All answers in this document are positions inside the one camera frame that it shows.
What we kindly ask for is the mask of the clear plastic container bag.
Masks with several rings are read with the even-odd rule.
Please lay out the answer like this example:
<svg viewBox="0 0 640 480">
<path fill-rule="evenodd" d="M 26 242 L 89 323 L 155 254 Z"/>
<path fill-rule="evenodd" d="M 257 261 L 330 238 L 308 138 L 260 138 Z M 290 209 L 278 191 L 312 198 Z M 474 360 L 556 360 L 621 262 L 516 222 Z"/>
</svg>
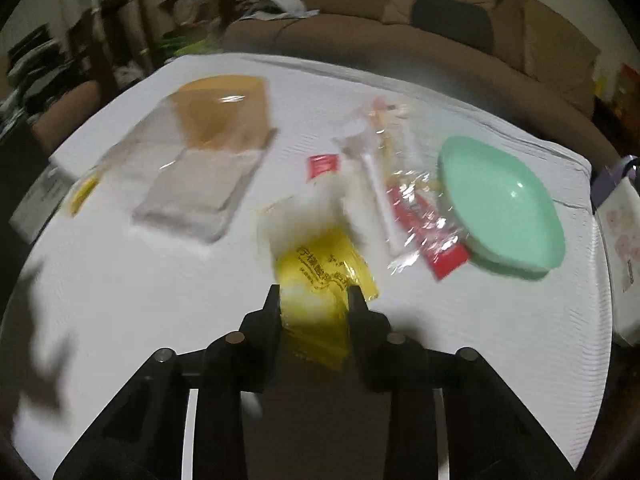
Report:
<svg viewBox="0 0 640 480">
<path fill-rule="evenodd" d="M 275 132 L 265 79 L 222 75 L 185 84 L 126 137 L 124 169 L 144 188 L 134 222 L 216 242 Z"/>
</svg>

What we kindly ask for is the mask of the red sauce packet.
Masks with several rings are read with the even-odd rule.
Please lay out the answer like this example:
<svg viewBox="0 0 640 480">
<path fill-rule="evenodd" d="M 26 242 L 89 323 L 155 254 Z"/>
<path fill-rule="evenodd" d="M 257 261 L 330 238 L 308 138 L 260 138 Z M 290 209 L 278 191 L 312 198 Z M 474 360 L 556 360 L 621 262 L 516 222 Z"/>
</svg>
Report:
<svg viewBox="0 0 640 480">
<path fill-rule="evenodd" d="M 414 186 L 391 186 L 387 197 L 396 222 L 406 234 L 406 242 L 441 281 L 469 261 L 462 236 Z"/>
</svg>

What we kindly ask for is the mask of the yellow sauce packet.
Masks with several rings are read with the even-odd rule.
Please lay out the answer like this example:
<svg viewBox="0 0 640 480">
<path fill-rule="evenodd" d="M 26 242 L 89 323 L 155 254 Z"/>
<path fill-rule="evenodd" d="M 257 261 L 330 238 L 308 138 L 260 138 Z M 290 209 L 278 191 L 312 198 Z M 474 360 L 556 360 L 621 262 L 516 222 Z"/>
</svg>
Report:
<svg viewBox="0 0 640 480">
<path fill-rule="evenodd" d="M 341 370 L 350 356 L 349 286 L 375 299 L 378 288 L 352 241 L 341 200 L 291 196 L 260 215 L 280 286 L 281 323 L 288 348 L 299 358 Z"/>
</svg>

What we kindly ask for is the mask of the clear cutlery packet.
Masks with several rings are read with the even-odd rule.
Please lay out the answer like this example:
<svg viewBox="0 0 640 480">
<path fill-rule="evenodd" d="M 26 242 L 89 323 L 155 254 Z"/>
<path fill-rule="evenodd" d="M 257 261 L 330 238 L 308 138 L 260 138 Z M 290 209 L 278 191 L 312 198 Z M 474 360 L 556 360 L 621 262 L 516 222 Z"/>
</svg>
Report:
<svg viewBox="0 0 640 480">
<path fill-rule="evenodd" d="M 392 272 L 423 259 L 406 242 L 407 234 L 395 220 L 387 189 L 414 186 L 435 207 L 428 198 L 434 178 L 420 161 L 416 138 L 409 127 L 410 116 L 411 107 L 407 104 L 378 96 L 350 114 L 335 139 L 342 154 L 360 173 L 364 196 L 372 205 L 386 241 Z"/>
</svg>

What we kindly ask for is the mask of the black cushion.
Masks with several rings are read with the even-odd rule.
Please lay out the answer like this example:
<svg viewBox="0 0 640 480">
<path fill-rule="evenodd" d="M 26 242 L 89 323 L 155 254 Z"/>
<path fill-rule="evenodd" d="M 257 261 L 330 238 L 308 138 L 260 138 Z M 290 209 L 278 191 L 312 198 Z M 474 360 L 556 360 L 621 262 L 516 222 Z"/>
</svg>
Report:
<svg viewBox="0 0 640 480">
<path fill-rule="evenodd" d="M 491 54 L 495 36 L 487 10 L 459 0 L 414 0 L 410 25 Z"/>
</svg>

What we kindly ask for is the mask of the green plastic dish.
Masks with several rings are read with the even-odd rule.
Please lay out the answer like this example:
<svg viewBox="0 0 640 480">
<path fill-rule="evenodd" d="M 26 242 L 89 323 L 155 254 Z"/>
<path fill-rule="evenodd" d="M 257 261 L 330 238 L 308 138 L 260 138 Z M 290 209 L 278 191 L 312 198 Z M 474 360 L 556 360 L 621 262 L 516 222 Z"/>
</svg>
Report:
<svg viewBox="0 0 640 480">
<path fill-rule="evenodd" d="M 564 231 L 546 187 L 518 158 L 467 136 L 452 136 L 439 152 L 444 201 L 474 254 L 528 274 L 558 268 Z"/>
</svg>

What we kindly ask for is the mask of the brown sofa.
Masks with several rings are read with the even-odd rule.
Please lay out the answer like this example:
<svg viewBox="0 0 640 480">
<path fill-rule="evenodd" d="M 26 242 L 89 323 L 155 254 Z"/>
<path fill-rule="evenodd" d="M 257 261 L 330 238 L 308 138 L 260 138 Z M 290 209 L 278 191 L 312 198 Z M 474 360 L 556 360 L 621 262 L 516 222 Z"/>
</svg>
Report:
<svg viewBox="0 0 640 480">
<path fill-rule="evenodd" d="M 432 88 L 488 110 L 596 168 L 617 151 L 593 123 L 598 48 L 538 0 L 459 0 L 488 11 L 491 54 L 410 25 L 414 0 L 302 0 L 306 18 L 242 20 L 229 51 L 310 58 Z"/>
</svg>

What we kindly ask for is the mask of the white tissue box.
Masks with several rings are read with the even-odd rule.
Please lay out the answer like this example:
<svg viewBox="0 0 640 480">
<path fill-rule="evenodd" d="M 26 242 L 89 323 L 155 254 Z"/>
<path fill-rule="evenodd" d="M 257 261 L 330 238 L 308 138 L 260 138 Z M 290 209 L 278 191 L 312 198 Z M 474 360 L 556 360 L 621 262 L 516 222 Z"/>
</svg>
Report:
<svg viewBox="0 0 640 480">
<path fill-rule="evenodd" d="M 613 332 L 627 346 L 639 344 L 639 159 L 626 156 L 605 167 L 591 188 L 612 292 Z"/>
</svg>

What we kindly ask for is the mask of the green yellow bag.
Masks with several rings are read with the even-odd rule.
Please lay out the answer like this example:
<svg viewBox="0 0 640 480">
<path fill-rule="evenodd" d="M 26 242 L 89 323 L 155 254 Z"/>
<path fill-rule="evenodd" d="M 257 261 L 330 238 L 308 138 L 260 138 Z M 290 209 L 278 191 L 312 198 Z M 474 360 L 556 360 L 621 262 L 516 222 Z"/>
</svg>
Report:
<svg viewBox="0 0 640 480">
<path fill-rule="evenodd" d="M 208 55 L 221 51 L 216 39 L 189 39 L 186 36 L 166 38 L 157 44 L 158 50 L 164 58 L 178 58 L 183 55 Z"/>
</svg>

